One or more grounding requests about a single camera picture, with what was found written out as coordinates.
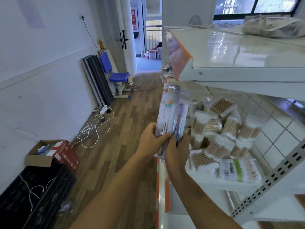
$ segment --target railing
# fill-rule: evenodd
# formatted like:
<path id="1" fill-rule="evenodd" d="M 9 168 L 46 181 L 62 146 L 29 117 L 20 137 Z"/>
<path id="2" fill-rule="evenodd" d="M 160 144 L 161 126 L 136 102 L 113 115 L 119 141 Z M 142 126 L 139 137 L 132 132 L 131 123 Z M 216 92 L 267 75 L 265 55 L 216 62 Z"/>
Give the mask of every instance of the railing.
<path id="1" fill-rule="evenodd" d="M 162 42 L 162 26 L 144 26 L 145 51 L 154 48 Z"/>

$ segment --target blue chair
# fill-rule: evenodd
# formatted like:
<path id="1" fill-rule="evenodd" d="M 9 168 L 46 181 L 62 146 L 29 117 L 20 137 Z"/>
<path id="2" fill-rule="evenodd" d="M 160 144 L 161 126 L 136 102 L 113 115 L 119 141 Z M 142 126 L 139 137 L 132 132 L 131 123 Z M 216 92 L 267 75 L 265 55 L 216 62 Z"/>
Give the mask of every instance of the blue chair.
<path id="1" fill-rule="evenodd" d="M 118 96 L 114 96 L 114 98 L 128 98 L 130 99 L 130 96 L 123 96 L 122 92 L 132 92 L 132 88 L 125 88 L 125 82 L 128 80 L 129 72 L 125 73 L 116 73 L 112 72 L 112 65 L 110 63 L 109 57 L 107 52 L 104 52 L 103 55 L 100 58 L 101 64 L 103 67 L 103 70 L 106 74 L 109 74 L 109 81 L 113 83 L 119 83 L 119 86 L 117 87 L 116 91 L 119 93 Z"/>

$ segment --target toothbrush head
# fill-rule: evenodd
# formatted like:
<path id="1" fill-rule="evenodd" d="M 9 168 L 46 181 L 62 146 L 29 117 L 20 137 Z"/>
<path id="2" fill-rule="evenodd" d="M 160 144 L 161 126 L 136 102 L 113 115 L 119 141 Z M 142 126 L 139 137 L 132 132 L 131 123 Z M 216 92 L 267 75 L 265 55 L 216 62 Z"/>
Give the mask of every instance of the toothbrush head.
<path id="1" fill-rule="evenodd" d="M 182 114 L 183 113 L 183 109 L 184 109 L 183 105 L 179 104 L 179 106 L 178 106 L 178 114 Z"/>

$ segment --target chair seat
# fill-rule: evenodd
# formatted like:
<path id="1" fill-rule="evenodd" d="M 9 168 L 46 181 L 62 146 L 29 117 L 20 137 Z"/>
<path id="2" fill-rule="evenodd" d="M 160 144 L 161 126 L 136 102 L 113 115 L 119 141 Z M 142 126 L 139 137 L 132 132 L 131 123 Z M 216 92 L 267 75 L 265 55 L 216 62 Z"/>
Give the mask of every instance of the chair seat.
<path id="1" fill-rule="evenodd" d="M 129 72 L 125 73 L 112 73 L 112 75 L 109 77 L 110 82 L 126 82 L 129 76 Z"/>

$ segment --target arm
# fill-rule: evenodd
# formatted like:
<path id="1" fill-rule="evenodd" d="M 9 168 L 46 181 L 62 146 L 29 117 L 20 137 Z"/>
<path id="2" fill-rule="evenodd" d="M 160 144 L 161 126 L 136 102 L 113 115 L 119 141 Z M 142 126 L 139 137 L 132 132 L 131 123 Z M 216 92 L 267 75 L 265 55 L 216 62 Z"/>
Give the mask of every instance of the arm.
<path id="1" fill-rule="evenodd" d="M 189 157 L 190 136 L 184 134 L 176 147 L 172 137 L 165 153 L 166 168 L 183 205 L 197 229 L 242 229 L 232 217 L 223 212 L 186 173 L 185 164 Z"/>
<path id="2" fill-rule="evenodd" d="M 153 135 L 155 127 L 156 123 L 147 126 L 141 135 L 135 154 L 117 173 L 109 186 L 87 205 L 70 229 L 116 228 L 144 166 L 171 135 L 165 134 L 155 138 Z"/>

